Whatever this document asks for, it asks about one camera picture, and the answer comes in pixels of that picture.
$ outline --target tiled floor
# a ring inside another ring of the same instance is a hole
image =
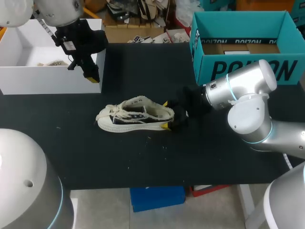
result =
[[[254,202],[266,185],[252,185]],[[201,197],[188,197],[182,205],[134,213],[128,188],[77,190],[75,229],[244,229],[236,186]]]

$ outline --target robotic arm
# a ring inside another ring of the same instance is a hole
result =
[[[198,106],[199,101],[205,111],[232,106],[229,126],[252,149],[305,159],[305,123],[276,121],[269,115],[267,100],[276,86],[271,66],[260,60],[201,86],[200,95],[198,89],[188,93],[183,103]]]
[[[18,27],[25,24],[36,4],[41,17],[49,26],[56,27],[55,35],[41,19],[40,24],[54,40],[56,46],[61,46],[66,55],[73,57],[68,70],[74,70],[78,65],[84,72],[84,77],[93,83],[100,81],[98,66],[91,54],[101,52],[108,44],[104,31],[93,31],[86,20],[80,20],[83,7],[80,0],[2,0],[0,1],[0,26]]]

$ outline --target white robotic arm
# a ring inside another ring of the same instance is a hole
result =
[[[33,0],[0,1],[0,26],[18,27],[25,24],[33,14]]]
[[[276,121],[269,115],[267,100],[276,87],[270,64],[259,60],[195,90],[184,88],[178,103],[194,115],[232,106],[229,126],[252,149],[305,159],[305,123]]]

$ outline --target sneaker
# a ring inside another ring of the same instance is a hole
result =
[[[164,130],[161,126],[172,121],[171,108],[138,96],[119,105],[107,105],[97,116],[99,127],[105,131],[123,133],[132,130]]]

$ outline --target black tabletop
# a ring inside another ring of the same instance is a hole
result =
[[[228,126],[227,110],[179,132],[116,134],[94,125],[107,104],[138,95],[162,104],[185,85],[195,85],[188,44],[112,44],[101,94],[0,96],[0,128],[32,137],[70,189],[268,183],[288,171],[281,154],[251,150]],[[279,86],[269,110],[304,122],[301,86]]]

